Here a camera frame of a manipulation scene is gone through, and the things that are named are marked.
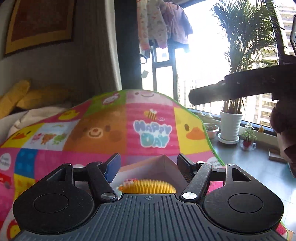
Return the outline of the colourful cartoon play mat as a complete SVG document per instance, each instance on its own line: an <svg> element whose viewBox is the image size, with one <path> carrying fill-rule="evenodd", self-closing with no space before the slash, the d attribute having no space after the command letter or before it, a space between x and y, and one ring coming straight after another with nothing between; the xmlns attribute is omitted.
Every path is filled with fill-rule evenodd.
<svg viewBox="0 0 296 241"><path fill-rule="evenodd" d="M180 194L121 196L104 177L184 154ZM93 97L1 144L1 240L284 240L281 199L216 154L202 120L171 98L124 90Z"/></svg>

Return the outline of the white blanket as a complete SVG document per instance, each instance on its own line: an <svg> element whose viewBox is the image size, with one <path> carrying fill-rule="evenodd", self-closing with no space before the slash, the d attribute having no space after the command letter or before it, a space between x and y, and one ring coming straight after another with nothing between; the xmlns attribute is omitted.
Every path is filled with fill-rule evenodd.
<svg viewBox="0 0 296 241"><path fill-rule="evenodd" d="M20 113L8 115L1 119L1 143L9 136L16 133L20 129L37 123L43 119L52 117L58 113L62 113L71 107L70 103L48 106L44 108L36 108Z"/></svg>

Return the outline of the yellow knitted corn toy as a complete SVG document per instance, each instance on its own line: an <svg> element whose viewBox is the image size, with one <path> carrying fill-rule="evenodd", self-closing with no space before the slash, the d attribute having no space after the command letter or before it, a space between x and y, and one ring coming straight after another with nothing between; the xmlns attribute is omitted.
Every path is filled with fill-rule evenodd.
<svg viewBox="0 0 296 241"><path fill-rule="evenodd" d="M126 188L122 193L128 194L171 194L177 193L175 187L161 180L140 179Z"/></svg>

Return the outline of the hanging clothes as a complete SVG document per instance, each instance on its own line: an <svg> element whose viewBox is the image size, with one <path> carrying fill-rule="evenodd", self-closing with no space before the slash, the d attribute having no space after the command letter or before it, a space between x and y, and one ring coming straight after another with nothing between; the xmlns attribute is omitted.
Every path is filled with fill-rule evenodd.
<svg viewBox="0 0 296 241"><path fill-rule="evenodd" d="M170 1L137 1L137 25L141 51L148 51L152 45L187 45L193 33L184 9Z"/></svg>

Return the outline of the small potted plant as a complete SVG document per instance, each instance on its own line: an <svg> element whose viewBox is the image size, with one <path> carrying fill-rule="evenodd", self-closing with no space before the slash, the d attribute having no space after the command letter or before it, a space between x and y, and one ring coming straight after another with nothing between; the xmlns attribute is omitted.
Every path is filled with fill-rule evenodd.
<svg viewBox="0 0 296 241"><path fill-rule="evenodd" d="M256 148L256 140L257 137L253 125L251 123L246 124L242 134L241 148L245 151L254 150Z"/></svg>

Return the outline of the yellow cushion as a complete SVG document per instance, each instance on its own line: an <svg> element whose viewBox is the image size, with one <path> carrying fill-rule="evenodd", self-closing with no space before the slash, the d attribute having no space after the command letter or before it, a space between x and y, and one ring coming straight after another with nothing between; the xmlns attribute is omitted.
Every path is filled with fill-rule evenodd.
<svg viewBox="0 0 296 241"><path fill-rule="evenodd" d="M57 105L71 97L71 89L62 85L49 85L40 89L32 89L16 104L17 108L34 109Z"/></svg>
<svg viewBox="0 0 296 241"><path fill-rule="evenodd" d="M29 80L20 80L5 95L1 97L0 111L1 118L8 116L16 107L17 103L25 97L30 89Z"/></svg>

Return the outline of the pink cardboard box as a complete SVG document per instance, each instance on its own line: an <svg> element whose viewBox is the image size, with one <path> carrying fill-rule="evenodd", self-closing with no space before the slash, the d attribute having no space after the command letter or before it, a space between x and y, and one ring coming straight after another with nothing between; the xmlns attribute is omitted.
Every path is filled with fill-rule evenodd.
<svg viewBox="0 0 296 241"><path fill-rule="evenodd" d="M116 189L126 179L137 178L161 180L173 185L180 194L188 185L182 174L179 172L177 164L167 156L149 158L131 165L121 167L114 180L111 182L112 188L121 196L121 192Z"/></svg>

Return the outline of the potted palm white pot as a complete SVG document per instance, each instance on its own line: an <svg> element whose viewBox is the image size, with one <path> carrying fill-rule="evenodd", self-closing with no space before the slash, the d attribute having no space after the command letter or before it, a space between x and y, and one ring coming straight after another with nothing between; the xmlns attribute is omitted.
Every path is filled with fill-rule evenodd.
<svg viewBox="0 0 296 241"><path fill-rule="evenodd" d="M226 33L229 48L225 55L230 64L229 74L271 67L277 61L267 59L275 51L276 38L271 1L219 1L212 11ZM220 112L220 138L237 144L242 120L243 97L226 97Z"/></svg>

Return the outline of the framed red picture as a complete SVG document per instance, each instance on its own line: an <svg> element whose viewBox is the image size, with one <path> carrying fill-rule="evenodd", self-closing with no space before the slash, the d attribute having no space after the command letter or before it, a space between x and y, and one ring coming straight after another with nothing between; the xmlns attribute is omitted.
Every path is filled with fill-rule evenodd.
<svg viewBox="0 0 296 241"><path fill-rule="evenodd" d="M15 1L5 55L72 39L76 1Z"/></svg>

